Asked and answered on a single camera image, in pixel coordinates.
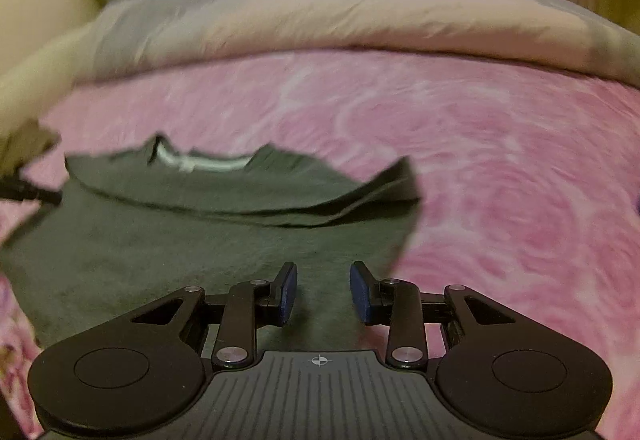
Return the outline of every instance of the folded blanket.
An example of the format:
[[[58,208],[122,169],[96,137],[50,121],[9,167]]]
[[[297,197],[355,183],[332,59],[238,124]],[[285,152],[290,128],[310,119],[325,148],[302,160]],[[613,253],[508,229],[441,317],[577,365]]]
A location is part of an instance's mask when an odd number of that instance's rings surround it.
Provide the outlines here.
[[[361,47],[516,59],[640,86],[640,36],[563,0],[212,0],[167,16],[159,8],[107,8],[81,42],[78,78]]]

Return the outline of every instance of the crosshair marking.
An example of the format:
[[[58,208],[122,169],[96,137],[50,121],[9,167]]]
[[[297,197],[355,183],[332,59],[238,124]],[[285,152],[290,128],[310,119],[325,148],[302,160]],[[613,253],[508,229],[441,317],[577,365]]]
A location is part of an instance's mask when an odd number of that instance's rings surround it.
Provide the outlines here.
[[[331,361],[326,357],[323,357],[322,355],[318,355],[313,359],[311,359],[311,362],[314,363],[316,366],[324,366],[326,363]]]

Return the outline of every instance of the green t-shirt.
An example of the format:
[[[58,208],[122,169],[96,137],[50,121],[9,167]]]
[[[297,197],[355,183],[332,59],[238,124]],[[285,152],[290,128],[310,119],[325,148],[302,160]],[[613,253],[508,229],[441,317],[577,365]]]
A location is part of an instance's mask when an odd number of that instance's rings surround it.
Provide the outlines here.
[[[405,158],[359,183],[271,145],[241,158],[180,155],[163,136],[139,149],[69,156],[57,208],[0,249],[0,264],[49,346],[187,285],[224,293],[298,266],[289,325],[261,349],[356,347],[349,269],[385,277],[415,225]]]

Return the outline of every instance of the bed sheet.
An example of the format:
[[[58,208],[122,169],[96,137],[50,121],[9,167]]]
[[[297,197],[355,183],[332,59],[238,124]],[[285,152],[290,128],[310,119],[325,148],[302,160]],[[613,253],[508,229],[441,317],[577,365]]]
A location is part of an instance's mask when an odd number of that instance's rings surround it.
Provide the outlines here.
[[[409,155],[424,200],[394,275],[425,292],[466,284],[586,344],[614,377],[598,430],[640,438],[636,89],[459,56],[296,51],[84,86],[42,121],[62,144],[29,174],[50,186],[65,179],[63,152],[136,146],[157,131],[183,150],[273,142],[357,179]],[[31,211],[3,203],[2,235]],[[24,375],[37,350],[12,308],[2,322],[20,332],[23,355],[5,381],[35,434]],[[428,338],[441,354],[438,330],[428,326]],[[381,341],[381,330],[363,336]]]

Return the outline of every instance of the bed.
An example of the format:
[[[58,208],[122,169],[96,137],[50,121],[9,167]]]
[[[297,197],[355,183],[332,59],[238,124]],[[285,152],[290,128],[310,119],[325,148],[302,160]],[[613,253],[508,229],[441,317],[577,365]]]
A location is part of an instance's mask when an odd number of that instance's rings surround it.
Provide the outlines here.
[[[105,50],[114,24],[103,19],[79,57],[80,75],[98,82],[41,117],[62,143],[27,175],[59,186],[64,153],[117,150],[158,131],[183,150],[242,154],[273,142],[361,180],[408,155],[422,214],[393,275],[426,292],[466,284],[586,344],[614,377],[598,431],[635,439],[638,42],[551,0],[448,0],[456,21],[447,1],[433,1],[224,0],[214,16],[198,7],[182,24],[160,23],[126,62],[108,59],[123,52]],[[529,28],[513,29],[515,19]],[[2,203],[2,237],[34,208]],[[2,383],[35,437],[25,381],[38,349],[9,282]],[[428,338],[441,355],[437,328]],[[377,329],[361,339],[382,341]]]

